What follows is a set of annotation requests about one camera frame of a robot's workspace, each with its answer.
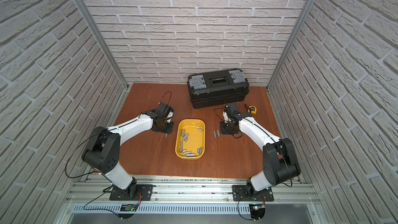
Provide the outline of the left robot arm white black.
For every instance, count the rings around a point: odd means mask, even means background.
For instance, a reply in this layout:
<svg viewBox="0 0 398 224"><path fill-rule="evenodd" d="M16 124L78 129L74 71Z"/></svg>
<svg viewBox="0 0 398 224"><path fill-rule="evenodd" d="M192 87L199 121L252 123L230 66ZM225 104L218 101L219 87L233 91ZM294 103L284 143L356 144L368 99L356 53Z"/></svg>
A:
<svg viewBox="0 0 398 224"><path fill-rule="evenodd" d="M155 110L142 112L139 116L112 127L96 127L90 134L81 158L108 179L114 189L111 200L133 200L138 196L136 179L120 164L120 146L132 137L152 130L171 134L174 109L160 103Z"/></svg>

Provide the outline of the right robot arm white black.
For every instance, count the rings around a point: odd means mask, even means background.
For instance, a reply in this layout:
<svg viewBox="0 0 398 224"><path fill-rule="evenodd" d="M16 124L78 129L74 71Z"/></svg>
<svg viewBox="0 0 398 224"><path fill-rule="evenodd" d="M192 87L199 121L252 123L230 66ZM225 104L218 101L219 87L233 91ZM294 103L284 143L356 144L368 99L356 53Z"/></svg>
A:
<svg viewBox="0 0 398 224"><path fill-rule="evenodd" d="M301 174L293 142L281 139L261 126L248 112L240 112L235 103L224 107L221 134L246 134L262 151L262 171L247 180L245 196L256 198L272 186L285 184Z"/></svg>

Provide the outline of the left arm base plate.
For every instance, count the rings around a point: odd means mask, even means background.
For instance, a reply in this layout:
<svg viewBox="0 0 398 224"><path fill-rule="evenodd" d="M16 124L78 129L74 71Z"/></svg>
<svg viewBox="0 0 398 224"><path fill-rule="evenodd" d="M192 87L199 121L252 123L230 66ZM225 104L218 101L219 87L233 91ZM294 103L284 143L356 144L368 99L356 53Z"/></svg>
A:
<svg viewBox="0 0 398 224"><path fill-rule="evenodd" d="M109 199L111 201L150 201L152 190L151 184L133 184L125 190L113 185Z"/></svg>

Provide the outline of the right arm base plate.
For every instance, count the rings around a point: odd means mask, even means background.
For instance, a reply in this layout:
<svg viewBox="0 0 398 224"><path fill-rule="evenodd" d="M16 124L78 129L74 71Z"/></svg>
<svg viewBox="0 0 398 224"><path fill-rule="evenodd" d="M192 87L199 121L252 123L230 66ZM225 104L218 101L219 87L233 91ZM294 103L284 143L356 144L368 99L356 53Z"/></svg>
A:
<svg viewBox="0 0 398 224"><path fill-rule="evenodd" d="M261 191L255 191L248 185L233 185L232 196L235 202L256 201L256 202L273 202L274 196L271 188L265 188Z"/></svg>

